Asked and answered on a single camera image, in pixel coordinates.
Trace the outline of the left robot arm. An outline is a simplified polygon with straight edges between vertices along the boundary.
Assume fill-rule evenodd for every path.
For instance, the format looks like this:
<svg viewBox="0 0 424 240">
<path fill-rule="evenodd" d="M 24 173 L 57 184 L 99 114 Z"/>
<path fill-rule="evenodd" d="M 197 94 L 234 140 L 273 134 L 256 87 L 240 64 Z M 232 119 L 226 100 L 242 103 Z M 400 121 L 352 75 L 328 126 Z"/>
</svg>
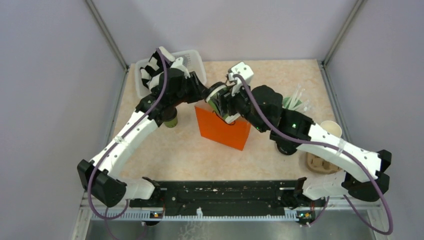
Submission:
<svg viewBox="0 0 424 240">
<path fill-rule="evenodd" d="M 148 177 L 119 179 L 120 172 L 142 141 L 170 120 L 177 105 L 201 101 L 207 92 L 195 71 L 185 74 L 170 67 L 166 73 L 155 76 L 155 80 L 158 85 L 140 100 L 115 138 L 100 153 L 77 165 L 83 188 L 108 208 L 122 200 L 140 199 L 149 207 L 160 202 L 158 183 Z"/>
</svg>

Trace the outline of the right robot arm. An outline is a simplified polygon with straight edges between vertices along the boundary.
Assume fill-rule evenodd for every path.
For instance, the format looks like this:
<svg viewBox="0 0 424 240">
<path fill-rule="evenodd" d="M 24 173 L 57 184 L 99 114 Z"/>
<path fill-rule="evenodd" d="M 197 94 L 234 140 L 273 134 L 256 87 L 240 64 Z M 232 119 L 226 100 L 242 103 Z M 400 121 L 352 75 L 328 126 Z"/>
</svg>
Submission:
<svg viewBox="0 0 424 240">
<path fill-rule="evenodd" d="M 241 87 L 237 92 L 224 86 L 207 100 L 225 121 L 231 123 L 241 117 L 259 132 L 269 132 L 270 140 L 285 155 L 303 151 L 339 167 L 336 173 L 299 179 L 293 192 L 293 200 L 299 206 L 339 195 L 375 202 L 389 190 L 390 177 L 386 174 L 392 161 L 389 151 L 367 151 L 349 143 L 310 117 L 285 109 L 282 101 L 282 95 L 266 85 L 253 89 Z"/>
</svg>

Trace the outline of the orange paper bag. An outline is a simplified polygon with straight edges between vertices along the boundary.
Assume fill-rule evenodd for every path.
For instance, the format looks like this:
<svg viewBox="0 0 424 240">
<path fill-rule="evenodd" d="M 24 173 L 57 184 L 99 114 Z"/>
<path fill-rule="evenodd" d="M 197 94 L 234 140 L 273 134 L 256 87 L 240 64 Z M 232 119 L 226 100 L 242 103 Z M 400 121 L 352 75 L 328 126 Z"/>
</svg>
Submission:
<svg viewBox="0 0 424 240">
<path fill-rule="evenodd" d="M 211 141 L 242 151 L 248 140 L 251 124 L 242 118 L 226 123 L 205 102 L 194 105 L 200 135 Z"/>
</svg>

